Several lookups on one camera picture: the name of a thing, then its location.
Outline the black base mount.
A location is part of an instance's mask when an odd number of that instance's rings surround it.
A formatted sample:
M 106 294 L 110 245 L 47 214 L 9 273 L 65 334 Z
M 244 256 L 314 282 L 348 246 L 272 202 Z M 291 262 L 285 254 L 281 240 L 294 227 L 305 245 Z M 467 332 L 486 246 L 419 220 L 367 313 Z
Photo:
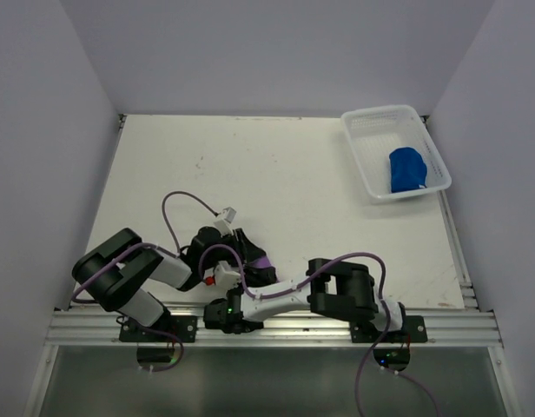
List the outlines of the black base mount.
M 371 321 L 350 322 L 349 331 L 352 343 L 373 343 L 382 333 Z M 402 328 L 399 330 L 389 329 L 380 342 L 397 344 L 427 343 L 428 335 L 424 318 L 421 315 L 405 315 Z
M 197 332 L 197 317 L 194 315 L 164 314 L 148 329 L 126 316 L 118 316 L 116 322 L 121 326 L 121 342 L 161 343 L 173 340 L 170 336 L 159 334 L 163 332 L 173 334 L 182 343 L 193 343 Z

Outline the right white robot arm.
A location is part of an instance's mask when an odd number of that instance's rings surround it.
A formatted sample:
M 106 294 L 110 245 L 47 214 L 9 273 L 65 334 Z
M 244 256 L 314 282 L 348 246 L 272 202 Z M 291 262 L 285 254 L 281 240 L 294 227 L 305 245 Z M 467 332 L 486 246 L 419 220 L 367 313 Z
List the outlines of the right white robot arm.
M 315 258 L 303 277 L 229 290 L 204 308 L 203 322 L 207 329 L 244 334 L 262 329 L 266 320 L 278 314 L 307 310 L 396 341 L 407 331 L 405 309 L 384 297 L 386 266 L 375 255 L 372 258 L 380 264 L 378 281 L 363 264 Z

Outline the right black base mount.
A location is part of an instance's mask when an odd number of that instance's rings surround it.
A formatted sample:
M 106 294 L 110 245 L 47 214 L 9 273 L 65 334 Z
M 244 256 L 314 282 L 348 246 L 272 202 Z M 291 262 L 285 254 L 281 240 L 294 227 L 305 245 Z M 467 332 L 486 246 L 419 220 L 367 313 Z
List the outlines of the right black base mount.
M 373 343 L 382 333 L 371 321 L 350 322 L 349 331 L 352 343 Z M 399 330 L 389 329 L 380 342 L 397 344 L 427 343 L 428 335 L 424 318 L 421 315 L 405 315 L 402 328 Z

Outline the aluminium frame rail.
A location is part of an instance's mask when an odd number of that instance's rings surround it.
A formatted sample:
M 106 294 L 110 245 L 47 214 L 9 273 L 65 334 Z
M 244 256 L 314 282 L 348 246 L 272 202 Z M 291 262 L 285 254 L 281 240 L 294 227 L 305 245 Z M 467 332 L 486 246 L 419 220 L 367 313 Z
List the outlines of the aluminium frame rail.
M 493 313 L 478 310 L 413 310 L 424 317 L 428 341 L 399 343 L 410 348 L 499 348 L 503 345 Z M 55 346 L 120 346 L 116 314 L 96 306 L 75 306 L 52 315 L 44 343 Z M 224 334 L 197 322 L 191 348 L 367 348 L 352 341 L 349 325 L 308 312 L 280 314 L 249 334 Z

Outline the blue towel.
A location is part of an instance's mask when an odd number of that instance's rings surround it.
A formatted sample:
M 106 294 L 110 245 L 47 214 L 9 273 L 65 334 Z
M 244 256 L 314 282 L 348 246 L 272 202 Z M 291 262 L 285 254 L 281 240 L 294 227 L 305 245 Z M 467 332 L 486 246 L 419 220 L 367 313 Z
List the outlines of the blue towel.
M 391 191 L 393 193 L 424 189 L 427 166 L 421 154 L 414 148 L 403 147 L 389 155 Z

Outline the white plastic basket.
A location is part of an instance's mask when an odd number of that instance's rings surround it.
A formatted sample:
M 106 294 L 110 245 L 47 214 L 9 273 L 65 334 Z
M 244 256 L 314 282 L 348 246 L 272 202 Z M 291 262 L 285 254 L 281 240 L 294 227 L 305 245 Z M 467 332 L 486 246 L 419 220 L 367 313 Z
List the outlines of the white plastic basket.
M 452 185 L 449 171 L 425 124 L 408 105 L 388 105 L 348 111 L 341 123 L 362 183 L 374 203 L 428 195 Z M 414 149 L 427 173 L 422 186 L 404 192 L 392 191 L 390 155 L 403 148 Z

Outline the purple and grey towel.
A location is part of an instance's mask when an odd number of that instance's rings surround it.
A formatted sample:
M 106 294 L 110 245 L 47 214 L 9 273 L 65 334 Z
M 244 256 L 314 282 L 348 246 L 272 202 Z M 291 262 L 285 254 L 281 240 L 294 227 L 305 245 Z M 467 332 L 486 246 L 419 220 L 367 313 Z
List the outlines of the purple and grey towel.
M 244 265 L 245 282 L 249 287 L 260 288 L 278 282 L 276 268 L 267 256 L 262 256 Z

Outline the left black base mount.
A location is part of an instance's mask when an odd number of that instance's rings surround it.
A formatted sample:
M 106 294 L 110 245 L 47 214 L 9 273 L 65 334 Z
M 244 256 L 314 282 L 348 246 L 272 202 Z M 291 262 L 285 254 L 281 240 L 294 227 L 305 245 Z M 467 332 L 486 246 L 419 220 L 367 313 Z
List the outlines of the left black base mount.
M 118 316 L 116 322 L 121 326 L 121 342 L 161 343 L 173 340 L 170 336 L 159 334 L 163 332 L 173 334 L 182 343 L 193 343 L 197 332 L 197 317 L 194 315 L 164 314 L 148 329 L 126 316 Z

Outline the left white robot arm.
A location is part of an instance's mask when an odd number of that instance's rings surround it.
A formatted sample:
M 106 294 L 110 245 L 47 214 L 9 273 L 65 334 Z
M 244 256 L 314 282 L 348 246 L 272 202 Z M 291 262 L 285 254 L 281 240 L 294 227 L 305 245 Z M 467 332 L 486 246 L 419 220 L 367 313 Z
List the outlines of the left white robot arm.
M 240 281 L 239 264 L 251 288 L 277 282 L 267 253 L 240 228 L 224 235 L 217 228 L 202 227 L 179 255 L 144 243 L 135 231 L 124 228 L 82 257 L 71 276 L 104 310 L 135 319 L 142 334 L 160 341 L 169 333 L 170 320 L 166 308 L 142 290 L 146 280 L 188 292 L 212 270 L 214 287 L 234 288 Z

